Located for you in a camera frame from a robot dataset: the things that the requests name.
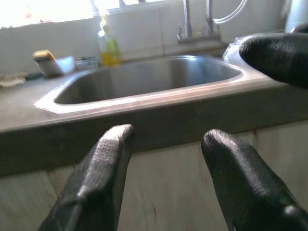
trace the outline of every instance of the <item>backsplash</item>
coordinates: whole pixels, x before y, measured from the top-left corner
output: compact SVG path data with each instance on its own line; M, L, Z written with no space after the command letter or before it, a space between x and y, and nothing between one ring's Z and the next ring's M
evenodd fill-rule
M241 0L214 0L214 16L233 11ZM236 36L283 28L280 10L283 0L248 0L238 17L220 27L222 40L232 42ZM205 28L205 0L191 0L193 32ZM124 60L176 54L197 49L219 47L218 41L194 44L177 43L178 23L184 25L181 0L135 11L116 12L108 18ZM36 50L48 49L56 57L67 55L100 57L97 18L62 23L44 23L0 30L0 74L37 72L31 59Z

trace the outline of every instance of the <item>sink rim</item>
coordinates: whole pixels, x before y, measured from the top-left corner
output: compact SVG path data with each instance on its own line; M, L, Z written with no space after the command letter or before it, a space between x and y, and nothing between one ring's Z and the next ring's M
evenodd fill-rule
M85 75L89 75L91 73L95 73L95 72L102 71L104 69L109 68L109 67L101 67L95 70L86 70L86 71L81 71L81 72L71 74L70 77L64 80L63 83L61 83L59 86L49 91L46 95L44 95L37 102L35 102L33 106L35 108L43 109L43 110L50 111L56 114L64 114L64 113L86 111L86 110L91 110L91 109L107 109L108 110L108 108L112 106L121 106L121 105L129 106L130 104L136 104L136 103L149 104L149 101L152 101L152 100L159 100L159 99L163 100L163 99L172 98L172 97L176 97L176 98L182 97L183 94L192 93L192 92L200 92L206 89L210 89L214 86L217 87L220 85L228 84L230 82L239 80L244 75L243 70L241 68L234 66L232 64L229 64L223 61L222 59L215 58L209 55L177 55L177 56L169 56L169 57L160 57L160 58L155 58L155 59L137 61L133 63L125 63L125 64L122 64L121 66L131 65L131 64L142 64L144 62L151 62L151 61L156 61L156 60L174 60L174 59L183 59L183 58L203 58L205 60L210 59L211 62L215 62L220 65L238 70L239 74L229 79L211 82L211 83L205 83L205 84L199 84L199 85L187 86L187 87L181 87L181 88L175 88L175 89L169 89L169 90L155 91L155 92L150 92L150 93L144 93L144 94L114 98L114 99L100 100L100 101L95 101L95 102L75 103L75 104L61 104L61 103L55 102L55 100L60 96L60 94L78 79L84 77Z

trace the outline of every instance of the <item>small container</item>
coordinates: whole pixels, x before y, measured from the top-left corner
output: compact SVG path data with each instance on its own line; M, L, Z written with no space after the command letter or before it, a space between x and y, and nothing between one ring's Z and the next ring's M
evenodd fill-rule
M87 60L77 61L76 66L79 71L97 69L98 60L97 59L87 59Z
M73 56L51 61L41 61L36 64L41 73L47 78L63 76L73 72L75 69L75 59Z

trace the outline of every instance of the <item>black glove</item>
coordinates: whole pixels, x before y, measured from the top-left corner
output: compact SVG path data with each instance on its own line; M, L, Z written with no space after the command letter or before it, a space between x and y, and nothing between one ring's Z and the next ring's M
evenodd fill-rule
M249 36L239 54L253 68L277 81L308 88L308 34L302 33L307 29L306 24L294 28L292 34Z
M308 214L251 145L210 130L202 152L229 231L308 231Z
M70 176L40 231L116 231L134 140L131 125L108 130Z

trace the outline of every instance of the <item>cabinet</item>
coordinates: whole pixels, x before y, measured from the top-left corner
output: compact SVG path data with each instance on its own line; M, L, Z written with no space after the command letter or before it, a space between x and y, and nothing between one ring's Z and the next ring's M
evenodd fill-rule
M308 210L308 121L238 134ZM0 178L0 230L36 230L73 166ZM133 154L119 231L226 231L200 142Z

